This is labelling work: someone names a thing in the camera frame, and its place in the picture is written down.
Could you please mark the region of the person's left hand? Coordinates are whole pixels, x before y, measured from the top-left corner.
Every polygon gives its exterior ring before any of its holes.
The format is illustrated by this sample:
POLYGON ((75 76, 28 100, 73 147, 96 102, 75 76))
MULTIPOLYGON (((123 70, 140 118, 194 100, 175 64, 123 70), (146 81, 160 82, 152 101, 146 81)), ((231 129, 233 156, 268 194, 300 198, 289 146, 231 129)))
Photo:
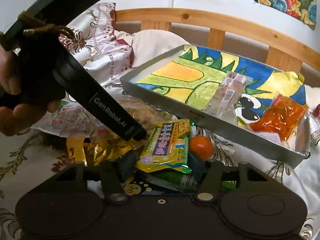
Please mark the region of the person's left hand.
MULTIPOLYGON (((16 75, 19 60, 13 51, 1 48, 1 86, 12 95, 21 92, 20 80, 16 75)), ((60 100, 52 101, 43 106, 28 104, 17 105, 14 109, 1 107, 1 133, 12 137, 41 120, 46 113, 54 113, 61 105, 60 100)))

